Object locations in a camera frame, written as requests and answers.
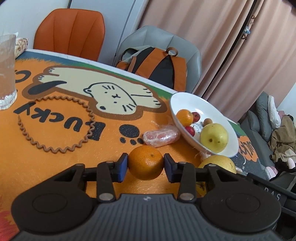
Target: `cartoon cat print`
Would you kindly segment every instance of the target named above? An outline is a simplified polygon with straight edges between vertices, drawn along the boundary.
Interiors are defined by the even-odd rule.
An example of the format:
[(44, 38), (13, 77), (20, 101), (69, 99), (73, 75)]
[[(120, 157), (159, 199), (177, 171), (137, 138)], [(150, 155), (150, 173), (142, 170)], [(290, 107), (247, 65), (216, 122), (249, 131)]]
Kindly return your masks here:
[(130, 115), (137, 106), (160, 108), (161, 103), (141, 84), (88, 69), (55, 67), (50, 75), (41, 75), (41, 83), (58, 82), (57, 87), (93, 97), (97, 109), (110, 114)]

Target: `pink curtain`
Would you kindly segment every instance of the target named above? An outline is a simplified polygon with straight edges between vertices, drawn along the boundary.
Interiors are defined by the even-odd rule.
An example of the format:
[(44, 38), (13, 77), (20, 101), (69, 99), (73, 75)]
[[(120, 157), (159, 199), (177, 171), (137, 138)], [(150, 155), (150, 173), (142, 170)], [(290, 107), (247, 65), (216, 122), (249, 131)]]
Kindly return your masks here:
[(279, 105), (296, 82), (296, 15), (283, 1), (264, 0), (252, 32), (204, 94), (234, 121), (262, 91)]
[(150, 0), (140, 26), (154, 25), (194, 43), (202, 77), (194, 93), (237, 121), (264, 90), (279, 104), (295, 79), (296, 16), (281, 0), (258, 0), (247, 40), (218, 72), (253, 0)]
[(140, 26), (153, 25), (195, 44), (202, 56), (202, 96), (254, 0), (150, 0)]

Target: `cushion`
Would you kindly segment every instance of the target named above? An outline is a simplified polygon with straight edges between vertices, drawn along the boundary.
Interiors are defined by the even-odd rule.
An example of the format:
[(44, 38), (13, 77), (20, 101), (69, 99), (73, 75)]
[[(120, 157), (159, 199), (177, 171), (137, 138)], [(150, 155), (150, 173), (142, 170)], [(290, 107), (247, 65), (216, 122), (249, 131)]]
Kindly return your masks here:
[(261, 136), (262, 138), (268, 142), (270, 141), (272, 134), (272, 126), (270, 124), (269, 116), (268, 116), (268, 94), (262, 92), (261, 95), (256, 100), (256, 109), (260, 124)]
[(273, 161), (270, 160), (269, 158), (269, 156), (272, 155), (272, 151), (270, 150), (269, 146), (267, 145), (265, 140), (263, 140), (263, 138), (259, 133), (254, 131), (252, 133), (254, 136), (254, 141), (251, 139), (250, 140), (251, 140), (252, 146), (254, 147), (258, 155), (260, 162), (266, 167), (274, 166)]
[(255, 132), (259, 132), (260, 124), (259, 124), (258, 117), (250, 110), (248, 111), (248, 119), (249, 119), (251, 130)]
[(270, 119), (270, 124), (272, 128), (275, 130), (281, 126), (281, 117), (276, 110), (276, 105), (274, 104), (274, 97), (269, 95), (268, 96), (268, 116)]

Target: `kiwi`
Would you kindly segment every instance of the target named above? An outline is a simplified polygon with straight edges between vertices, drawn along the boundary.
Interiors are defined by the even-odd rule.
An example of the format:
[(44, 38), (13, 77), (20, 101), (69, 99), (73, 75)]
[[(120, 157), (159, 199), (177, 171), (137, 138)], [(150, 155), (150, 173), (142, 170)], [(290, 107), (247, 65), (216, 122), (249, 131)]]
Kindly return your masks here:
[(210, 118), (206, 118), (202, 125), (206, 126), (207, 124), (211, 124), (211, 123), (213, 123), (213, 121)]

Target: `red apple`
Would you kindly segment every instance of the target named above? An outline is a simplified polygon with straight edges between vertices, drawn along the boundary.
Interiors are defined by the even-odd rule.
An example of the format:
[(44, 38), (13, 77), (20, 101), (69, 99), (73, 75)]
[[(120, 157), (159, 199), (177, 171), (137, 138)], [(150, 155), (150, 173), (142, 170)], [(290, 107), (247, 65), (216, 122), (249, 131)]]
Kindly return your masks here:
[(195, 130), (191, 126), (186, 126), (185, 129), (188, 131), (188, 133), (192, 136), (195, 135)]
[(193, 114), (193, 123), (198, 122), (200, 120), (200, 115), (197, 112), (192, 112)]

